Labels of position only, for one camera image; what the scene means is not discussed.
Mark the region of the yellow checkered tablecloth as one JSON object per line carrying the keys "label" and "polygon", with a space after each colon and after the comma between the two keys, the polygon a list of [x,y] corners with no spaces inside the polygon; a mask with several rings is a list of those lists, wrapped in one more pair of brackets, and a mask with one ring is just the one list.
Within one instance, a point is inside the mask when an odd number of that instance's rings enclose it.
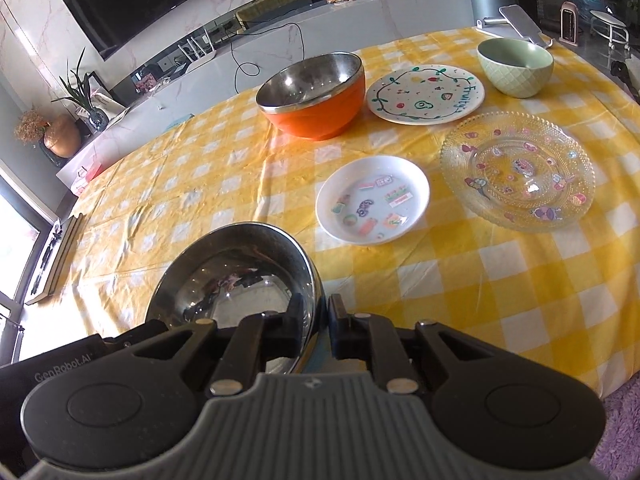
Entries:
{"label": "yellow checkered tablecloth", "polygon": [[[398,126],[363,110],[337,138],[277,132],[253,91],[215,105],[93,180],[60,288],[23,316],[30,358],[91,334],[140,324],[168,264],[235,221],[280,226],[349,310],[398,326],[430,318],[575,376],[607,396],[639,368],[639,109],[560,44],[536,98],[488,88],[484,112],[546,118],[585,148],[597,176],[588,214],[566,230],[519,233],[465,209],[439,169],[447,128]],[[395,155],[422,168],[432,199],[405,236],[373,247],[322,231],[314,202],[341,166]]]}

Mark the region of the red box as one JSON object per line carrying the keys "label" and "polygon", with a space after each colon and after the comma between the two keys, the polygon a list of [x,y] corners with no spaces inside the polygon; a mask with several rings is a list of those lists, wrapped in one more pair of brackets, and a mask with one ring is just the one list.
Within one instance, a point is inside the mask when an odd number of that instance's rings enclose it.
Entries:
{"label": "red box", "polygon": [[91,182],[95,177],[97,177],[104,170],[103,165],[100,162],[95,162],[93,165],[89,167],[89,169],[85,173],[84,179],[87,182]]}

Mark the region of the orange steel bowl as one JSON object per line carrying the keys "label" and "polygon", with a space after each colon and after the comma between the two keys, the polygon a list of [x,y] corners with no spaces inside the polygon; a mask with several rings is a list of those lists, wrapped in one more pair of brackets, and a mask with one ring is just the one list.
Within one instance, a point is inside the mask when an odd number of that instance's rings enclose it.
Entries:
{"label": "orange steel bowl", "polygon": [[331,52],[280,70],[258,89],[255,102],[279,131],[326,140],[341,134],[355,119],[365,93],[360,56]]}

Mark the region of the white round side stand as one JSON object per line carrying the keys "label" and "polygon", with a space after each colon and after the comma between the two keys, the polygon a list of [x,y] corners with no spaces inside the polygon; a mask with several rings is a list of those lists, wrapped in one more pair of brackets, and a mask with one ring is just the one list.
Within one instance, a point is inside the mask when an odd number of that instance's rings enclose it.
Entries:
{"label": "white round side stand", "polygon": [[591,36],[603,38],[611,51],[617,46],[622,46],[626,52],[630,51],[630,36],[624,22],[606,11],[590,10],[589,14]]}

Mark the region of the green plant in glass vase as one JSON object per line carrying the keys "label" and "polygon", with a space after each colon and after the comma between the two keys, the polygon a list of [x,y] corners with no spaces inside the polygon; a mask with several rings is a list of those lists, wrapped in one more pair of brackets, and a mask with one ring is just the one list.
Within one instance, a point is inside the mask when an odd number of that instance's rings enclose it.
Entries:
{"label": "green plant in glass vase", "polygon": [[97,132],[103,132],[110,120],[104,110],[101,110],[92,102],[91,75],[89,73],[81,73],[81,63],[84,59],[85,50],[82,49],[80,52],[74,67],[67,66],[66,76],[58,77],[62,88],[66,91],[66,95],[54,99],[54,102],[70,101],[74,103],[87,113],[91,127]]}

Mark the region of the white phone stand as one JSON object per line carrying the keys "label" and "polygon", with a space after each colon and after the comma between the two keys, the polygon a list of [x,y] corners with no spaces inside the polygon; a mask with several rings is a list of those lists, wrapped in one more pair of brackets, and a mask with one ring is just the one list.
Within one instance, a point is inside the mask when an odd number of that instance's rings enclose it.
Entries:
{"label": "white phone stand", "polygon": [[553,39],[544,34],[534,20],[518,5],[500,6],[498,18],[480,18],[476,29],[491,37],[521,39],[549,49]]}

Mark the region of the pink small heater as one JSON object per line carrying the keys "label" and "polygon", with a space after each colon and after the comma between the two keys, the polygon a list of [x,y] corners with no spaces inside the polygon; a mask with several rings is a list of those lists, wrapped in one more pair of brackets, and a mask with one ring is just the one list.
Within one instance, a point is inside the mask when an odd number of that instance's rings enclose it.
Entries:
{"label": "pink small heater", "polygon": [[565,1],[560,7],[560,41],[578,46],[578,10],[575,3]]}

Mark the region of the brown round vase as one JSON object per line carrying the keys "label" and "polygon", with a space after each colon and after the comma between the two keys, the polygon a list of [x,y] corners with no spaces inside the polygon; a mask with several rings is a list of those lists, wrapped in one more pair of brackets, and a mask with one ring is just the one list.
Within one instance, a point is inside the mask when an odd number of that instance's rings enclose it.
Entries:
{"label": "brown round vase", "polygon": [[73,118],[60,115],[50,122],[43,135],[43,143],[58,157],[73,157],[81,147],[81,136]]}

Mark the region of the green ceramic bowl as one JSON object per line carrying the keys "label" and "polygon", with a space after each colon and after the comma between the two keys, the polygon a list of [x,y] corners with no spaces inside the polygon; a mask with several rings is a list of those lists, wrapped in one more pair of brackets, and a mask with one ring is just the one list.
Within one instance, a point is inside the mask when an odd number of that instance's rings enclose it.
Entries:
{"label": "green ceramic bowl", "polygon": [[489,38],[476,48],[489,82],[506,96],[528,99],[550,80],[554,57],[542,47],[511,38]]}

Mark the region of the blue steel bowl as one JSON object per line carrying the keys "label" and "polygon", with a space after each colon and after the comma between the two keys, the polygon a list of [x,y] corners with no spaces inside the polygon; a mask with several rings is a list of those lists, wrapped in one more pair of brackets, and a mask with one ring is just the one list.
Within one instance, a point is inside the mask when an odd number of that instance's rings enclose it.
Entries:
{"label": "blue steel bowl", "polygon": [[320,275],[299,242],[262,222],[236,222],[186,248],[160,278],[146,309],[148,321],[169,328],[210,318],[234,327],[247,315],[281,313],[303,298],[303,349],[267,362],[270,374],[296,373],[311,355],[326,300]]}

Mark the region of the small white sticker plate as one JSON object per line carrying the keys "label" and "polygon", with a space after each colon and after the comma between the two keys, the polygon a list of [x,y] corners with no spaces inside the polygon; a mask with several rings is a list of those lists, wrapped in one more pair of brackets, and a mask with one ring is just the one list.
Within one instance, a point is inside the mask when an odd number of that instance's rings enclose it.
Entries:
{"label": "small white sticker plate", "polygon": [[334,240],[369,246],[397,240],[423,218],[431,185],[408,159],[360,158],[334,171],[322,184],[314,212]]}

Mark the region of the white wifi router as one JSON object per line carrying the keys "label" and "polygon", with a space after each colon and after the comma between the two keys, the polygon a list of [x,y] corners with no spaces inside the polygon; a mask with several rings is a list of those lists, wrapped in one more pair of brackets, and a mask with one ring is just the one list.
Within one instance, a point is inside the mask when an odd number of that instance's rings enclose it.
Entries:
{"label": "white wifi router", "polygon": [[200,34],[186,36],[178,47],[188,61],[187,74],[216,58],[217,51],[206,28]]}

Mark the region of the light blue plastic stool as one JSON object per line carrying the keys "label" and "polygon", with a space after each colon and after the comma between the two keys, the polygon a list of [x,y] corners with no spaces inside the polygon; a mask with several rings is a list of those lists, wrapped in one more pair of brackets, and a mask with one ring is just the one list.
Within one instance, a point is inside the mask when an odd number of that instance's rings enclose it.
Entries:
{"label": "light blue plastic stool", "polygon": [[177,128],[181,125],[183,125],[185,122],[187,122],[188,120],[190,120],[191,118],[193,118],[194,115],[193,114],[187,114],[184,115],[182,117],[179,117],[178,119],[175,119],[173,122],[171,122],[166,128],[165,128],[165,132],[170,131],[173,128]]}

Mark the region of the white fruity painted plate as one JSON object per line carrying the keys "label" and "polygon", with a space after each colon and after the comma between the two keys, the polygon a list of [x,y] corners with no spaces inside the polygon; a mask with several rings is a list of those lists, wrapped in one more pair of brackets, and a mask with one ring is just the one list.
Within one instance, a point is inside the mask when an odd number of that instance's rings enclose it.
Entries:
{"label": "white fruity painted plate", "polygon": [[437,126],[475,112],[485,88],[460,67],[427,64],[401,68],[371,84],[367,106],[376,117],[405,126]]}

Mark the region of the clear glass sticker plate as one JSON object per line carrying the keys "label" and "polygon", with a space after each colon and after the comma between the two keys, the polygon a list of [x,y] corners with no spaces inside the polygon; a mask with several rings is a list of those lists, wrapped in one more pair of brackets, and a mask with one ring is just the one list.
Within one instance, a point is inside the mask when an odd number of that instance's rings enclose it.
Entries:
{"label": "clear glass sticker plate", "polygon": [[512,112],[473,116],[446,136],[445,181],[483,219],[521,232],[550,232],[584,216],[596,196],[580,143],[547,119]]}

